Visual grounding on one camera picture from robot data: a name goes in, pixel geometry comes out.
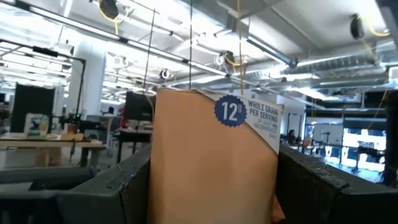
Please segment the power cable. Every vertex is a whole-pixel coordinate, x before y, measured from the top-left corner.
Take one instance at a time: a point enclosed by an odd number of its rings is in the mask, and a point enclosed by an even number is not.
[[[244,85],[243,85],[243,60],[242,60],[242,21],[241,21],[241,0],[236,1],[236,10],[238,12],[238,30],[239,30],[239,68],[241,74],[241,95],[243,95]]]
[[[376,37],[387,37],[387,36],[389,36],[391,34],[390,32],[378,32],[378,31],[376,31],[375,28],[374,28],[373,19],[371,19],[369,16],[360,15],[360,17],[365,19],[366,23],[369,26],[369,30]]]
[[[390,93],[387,94],[387,92],[388,92],[388,90],[385,90],[385,91],[384,91],[383,97],[381,98],[381,101],[380,101],[380,103],[379,103],[379,107],[377,108],[377,111],[376,111],[376,113],[374,114],[373,119],[376,118],[377,115],[379,114],[379,110],[380,110],[380,108],[381,108],[381,106],[382,106],[382,104],[383,104],[383,101],[390,95]],[[372,124],[373,124],[373,121],[370,122],[370,124],[369,124],[369,126],[368,126],[368,129],[371,128]]]

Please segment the orange box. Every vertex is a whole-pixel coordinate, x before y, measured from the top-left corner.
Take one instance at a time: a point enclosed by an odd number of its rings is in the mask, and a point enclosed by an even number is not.
[[[281,117],[242,96],[159,91],[148,223],[270,223]]]

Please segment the white column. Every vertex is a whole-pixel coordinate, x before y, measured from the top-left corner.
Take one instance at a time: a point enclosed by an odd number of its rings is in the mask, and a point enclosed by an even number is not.
[[[103,41],[87,37],[75,46],[74,57],[86,60],[78,111],[83,115],[100,113],[106,65],[106,50],[103,45]],[[68,90],[67,113],[76,113],[82,70],[83,64],[74,60]]]
[[[305,104],[284,98],[283,96],[277,97],[277,104],[284,105],[284,113],[282,117],[282,121],[280,123],[280,133],[287,134],[289,129],[294,129],[296,135],[300,132],[300,137],[303,139],[303,127],[305,126],[304,117],[305,117]]]

